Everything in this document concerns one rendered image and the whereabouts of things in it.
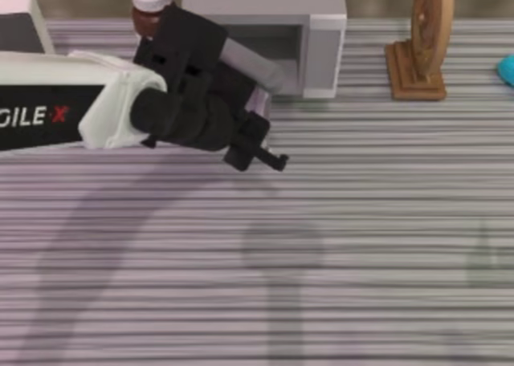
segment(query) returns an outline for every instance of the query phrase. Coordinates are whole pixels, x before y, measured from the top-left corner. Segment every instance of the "wooden base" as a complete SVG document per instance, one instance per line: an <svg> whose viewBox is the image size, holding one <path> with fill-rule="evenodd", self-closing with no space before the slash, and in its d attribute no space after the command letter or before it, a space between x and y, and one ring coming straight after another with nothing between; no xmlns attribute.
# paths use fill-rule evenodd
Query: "wooden base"
<svg viewBox="0 0 514 366"><path fill-rule="evenodd" d="M447 97L441 71L420 76L413 64L410 40L385 47L391 92L395 100L437 101Z"/></svg>

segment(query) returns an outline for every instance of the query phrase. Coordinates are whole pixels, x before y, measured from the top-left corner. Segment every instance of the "blue object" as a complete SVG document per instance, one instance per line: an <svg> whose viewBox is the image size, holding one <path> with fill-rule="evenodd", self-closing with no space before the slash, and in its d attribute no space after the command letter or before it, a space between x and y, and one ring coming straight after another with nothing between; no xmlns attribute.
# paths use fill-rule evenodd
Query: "blue object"
<svg viewBox="0 0 514 366"><path fill-rule="evenodd" d="M498 74L505 83L514 86L514 55L508 55L498 63Z"/></svg>

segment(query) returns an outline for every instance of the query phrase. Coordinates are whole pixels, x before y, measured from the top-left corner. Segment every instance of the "gray striped surface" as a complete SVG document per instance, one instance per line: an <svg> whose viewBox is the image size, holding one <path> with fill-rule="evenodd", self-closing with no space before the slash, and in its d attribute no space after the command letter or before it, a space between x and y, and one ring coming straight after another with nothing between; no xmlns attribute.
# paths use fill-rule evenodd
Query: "gray striped surface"
<svg viewBox="0 0 514 366"><path fill-rule="evenodd" d="M51 22L130 57L127 21ZM338 96L276 100L285 173L81 148L0 161L0 364L514 363L514 23L455 24L442 103L390 100L406 21L350 21Z"/></svg>

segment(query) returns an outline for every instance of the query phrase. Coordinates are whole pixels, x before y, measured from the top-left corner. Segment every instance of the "robotic arm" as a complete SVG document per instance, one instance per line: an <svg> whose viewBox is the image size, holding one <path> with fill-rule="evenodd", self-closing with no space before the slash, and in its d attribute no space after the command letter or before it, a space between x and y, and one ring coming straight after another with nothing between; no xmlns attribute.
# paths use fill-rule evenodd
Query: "robotic arm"
<svg viewBox="0 0 514 366"><path fill-rule="evenodd" d="M133 63L82 51L0 52L0 152L165 142L228 148L224 161L238 171L254 158L282 171L288 157L261 146L269 121L245 109L263 85L255 80L270 68L237 70L237 57L222 53L236 49L231 54L245 59L244 47L227 39L219 25L172 4L153 39L141 40Z"/></svg>

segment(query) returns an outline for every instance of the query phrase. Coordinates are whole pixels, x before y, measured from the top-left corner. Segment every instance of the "brown bottle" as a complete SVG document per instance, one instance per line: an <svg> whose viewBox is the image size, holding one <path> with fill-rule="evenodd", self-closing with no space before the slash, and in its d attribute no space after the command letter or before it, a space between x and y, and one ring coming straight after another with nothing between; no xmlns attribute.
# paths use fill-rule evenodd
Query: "brown bottle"
<svg viewBox="0 0 514 366"><path fill-rule="evenodd" d="M132 0L132 20L134 29L140 37L152 38L159 19L172 0Z"/></svg>

